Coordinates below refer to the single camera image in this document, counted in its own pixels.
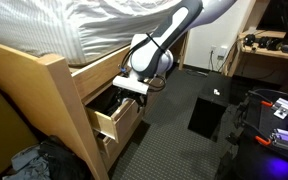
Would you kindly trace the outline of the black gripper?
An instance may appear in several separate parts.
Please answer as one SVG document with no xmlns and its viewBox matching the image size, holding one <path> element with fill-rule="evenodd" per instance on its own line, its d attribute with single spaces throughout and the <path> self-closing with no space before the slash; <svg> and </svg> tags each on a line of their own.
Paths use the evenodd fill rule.
<svg viewBox="0 0 288 180">
<path fill-rule="evenodd" d="M 127 99 L 133 99 L 139 106 L 145 106 L 147 103 L 147 96 L 141 93 L 133 92 L 131 90 L 119 88 L 116 98 L 120 103 L 123 103 Z"/>
</svg>

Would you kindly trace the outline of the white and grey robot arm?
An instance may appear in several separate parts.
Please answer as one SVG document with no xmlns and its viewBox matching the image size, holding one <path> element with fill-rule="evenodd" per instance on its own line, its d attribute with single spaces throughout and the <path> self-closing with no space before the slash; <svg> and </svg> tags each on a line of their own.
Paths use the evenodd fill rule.
<svg viewBox="0 0 288 180">
<path fill-rule="evenodd" d="M 135 34 L 119 66 L 122 76 L 113 79 L 118 101 L 134 99 L 145 106 L 149 92 L 165 87 L 162 73 L 173 64 L 169 48 L 191 28 L 214 22 L 236 1 L 181 0 L 152 33 Z"/>
</svg>

